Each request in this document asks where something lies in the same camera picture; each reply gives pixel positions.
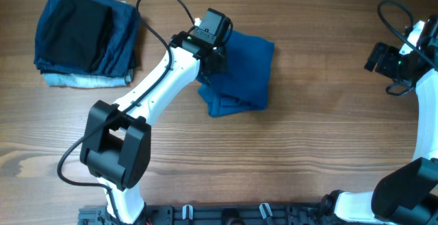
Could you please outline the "blue polo shirt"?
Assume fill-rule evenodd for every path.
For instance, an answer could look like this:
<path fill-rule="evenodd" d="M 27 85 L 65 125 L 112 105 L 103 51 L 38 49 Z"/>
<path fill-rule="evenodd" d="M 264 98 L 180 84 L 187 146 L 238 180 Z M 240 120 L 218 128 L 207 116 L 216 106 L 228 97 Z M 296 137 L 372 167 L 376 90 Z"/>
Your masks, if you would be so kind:
<path fill-rule="evenodd" d="M 198 89 L 209 116 L 267 109 L 275 44 L 233 31 L 225 48 L 227 71 L 209 76 L 208 82 Z"/>

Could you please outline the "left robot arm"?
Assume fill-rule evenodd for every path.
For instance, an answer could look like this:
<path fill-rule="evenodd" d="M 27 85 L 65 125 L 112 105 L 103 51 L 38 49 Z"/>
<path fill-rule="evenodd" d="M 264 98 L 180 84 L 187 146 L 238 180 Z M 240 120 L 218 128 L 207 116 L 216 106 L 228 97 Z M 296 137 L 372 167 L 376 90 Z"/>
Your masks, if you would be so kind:
<path fill-rule="evenodd" d="M 148 224 L 139 181 L 151 158 L 151 127 L 173 98 L 195 79 L 227 68 L 230 18 L 209 8 L 190 32 L 174 35 L 161 62 L 132 91 L 89 111 L 79 156 L 105 188 L 107 205 L 79 212 L 79 224 Z"/>

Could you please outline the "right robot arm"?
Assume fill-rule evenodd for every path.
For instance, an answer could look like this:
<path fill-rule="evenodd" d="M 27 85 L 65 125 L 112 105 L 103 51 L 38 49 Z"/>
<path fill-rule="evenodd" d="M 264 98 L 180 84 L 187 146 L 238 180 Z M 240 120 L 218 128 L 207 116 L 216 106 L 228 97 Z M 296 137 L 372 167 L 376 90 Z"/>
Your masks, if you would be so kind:
<path fill-rule="evenodd" d="M 410 24 L 399 48 L 379 42 L 365 69 L 391 78 L 417 103 L 412 155 L 367 191 L 335 190 L 302 214 L 322 224 L 436 224 L 437 17 Z"/>

